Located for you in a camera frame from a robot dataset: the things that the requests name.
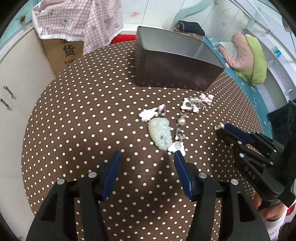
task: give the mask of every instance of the pink checkered cloth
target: pink checkered cloth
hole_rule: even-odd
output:
[[[39,38],[84,41],[83,54],[110,44],[123,29],[120,0],[43,0],[32,16]]]

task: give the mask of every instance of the cardboard box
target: cardboard box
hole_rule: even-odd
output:
[[[83,41],[44,39],[43,45],[55,76],[83,55]]]

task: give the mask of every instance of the polka dot tablecloth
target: polka dot tablecloth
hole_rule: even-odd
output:
[[[139,120],[143,109],[166,104],[166,118],[175,130],[184,97],[199,92],[142,88],[134,84],[134,42],[100,48],[62,71],[41,94],[28,121],[22,174],[26,195],[36,213],[59,178],[79,179],[121,151],[122,167],[113,194],[101,203],[111,240],[186,239],[195,210],[184,195],[172,162],[173,153],[160,151],[148,136],[147,123]],[[212,106],[198,114],[187,112],[181,127],[185,159],[218,181],[233,178],[252,187],[233,167],[230,147],[217,140],[214,126],[232,123],[244,131],[262,131],[251,103],[238,85],[223,72],[208,88]],[[84,240],[76,199],[79,240]],[[220,200],[212,240],[218,239]]]

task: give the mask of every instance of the dark metal box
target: dark metal box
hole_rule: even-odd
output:
[[[136,85],[206,91],[224,70],[202,41],[184,34],[138,27]]]

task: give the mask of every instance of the finger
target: finger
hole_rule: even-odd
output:
[[[280,202],[275,206],[264,208],[259,212],[262,219],[278,219],[280,218],[286,210],[286,206]]]
[[[257,209],[260,207],[262,203],[262,198],[258,195],[258,193],[255,193],[253,203]]]

